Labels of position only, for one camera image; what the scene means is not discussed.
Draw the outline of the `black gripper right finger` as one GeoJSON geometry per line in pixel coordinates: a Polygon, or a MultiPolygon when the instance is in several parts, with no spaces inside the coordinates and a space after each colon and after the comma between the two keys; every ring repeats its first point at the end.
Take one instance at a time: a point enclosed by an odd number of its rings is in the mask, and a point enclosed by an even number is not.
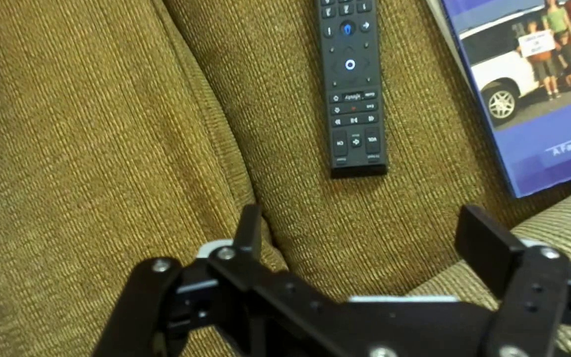
{"type": "Polygon", "coordinates": [[[526,245],[477,205],[465,205],[455,237],[459,257],[502,298],[526,245]]]}

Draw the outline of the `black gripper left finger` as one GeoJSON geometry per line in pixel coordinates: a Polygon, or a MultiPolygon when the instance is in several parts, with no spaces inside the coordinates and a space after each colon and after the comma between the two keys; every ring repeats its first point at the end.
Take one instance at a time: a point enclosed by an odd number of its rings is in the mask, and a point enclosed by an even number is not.
{"type": "Polygon", "coordinates": [[[249,255],[261,253],[261,221],[263,209],[259,205],[247,205],[243,209],[239,229],[235,235],[235,249],[249,255]]]}

